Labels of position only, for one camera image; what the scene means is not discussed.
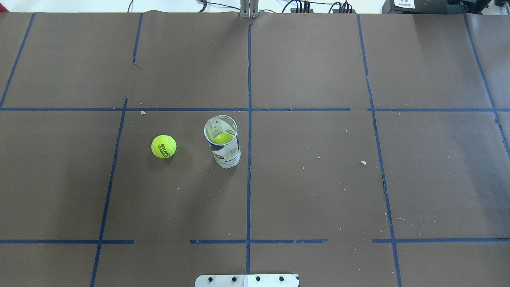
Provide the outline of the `yellow tennis ball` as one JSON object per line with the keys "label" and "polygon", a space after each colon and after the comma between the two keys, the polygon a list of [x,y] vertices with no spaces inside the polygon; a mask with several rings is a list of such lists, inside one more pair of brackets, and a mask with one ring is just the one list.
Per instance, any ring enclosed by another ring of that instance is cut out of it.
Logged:
{"label": "yellow tennis ball", "polygon": [[157,158],[168,159],[172,157],[177,150],[177,143],[171,136],[160,135],[151,142],[151,152]]}

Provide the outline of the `tennis ball inside can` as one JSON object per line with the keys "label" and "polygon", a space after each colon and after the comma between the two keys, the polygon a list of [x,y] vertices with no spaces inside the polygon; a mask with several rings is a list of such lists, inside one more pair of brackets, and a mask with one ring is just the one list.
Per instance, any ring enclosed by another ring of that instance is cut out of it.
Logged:
{"label": "tennis ball inside can", "polygon": [[213,138],[212,142],[215,145],[227,145],[233,139],[234,139],[234,136],[232,136],[231,134],[229,134],[229,133],[222,133],[222,134],[218,134],[217,136],[215,136],[215,138]]}

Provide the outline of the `black mini computer box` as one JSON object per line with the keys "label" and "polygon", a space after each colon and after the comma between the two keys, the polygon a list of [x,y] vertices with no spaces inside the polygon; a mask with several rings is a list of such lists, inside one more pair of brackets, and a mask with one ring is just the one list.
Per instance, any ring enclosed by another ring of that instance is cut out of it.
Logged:
{"label": "black mini computer box", "polygon": [[382,14],[448,14],[448,0],[386,0]]}

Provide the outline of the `aluminium frame post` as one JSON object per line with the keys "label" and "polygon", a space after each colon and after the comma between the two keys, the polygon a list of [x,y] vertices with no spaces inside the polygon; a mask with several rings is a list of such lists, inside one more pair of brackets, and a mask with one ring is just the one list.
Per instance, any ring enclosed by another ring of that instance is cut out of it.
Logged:
{"label": "aluminium frame post", "polygon": [[240,18],[258,18],[259,16],[258,0],[240,0]]}

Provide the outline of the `white pedestal base plate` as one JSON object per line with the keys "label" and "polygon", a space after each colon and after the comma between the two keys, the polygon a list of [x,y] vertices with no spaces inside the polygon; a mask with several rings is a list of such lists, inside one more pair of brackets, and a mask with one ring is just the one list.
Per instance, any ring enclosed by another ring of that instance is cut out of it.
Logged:
{"label": "white pedestal base plate", "polygon": [[195,287],[299,287],[295,274],[200,275]]}

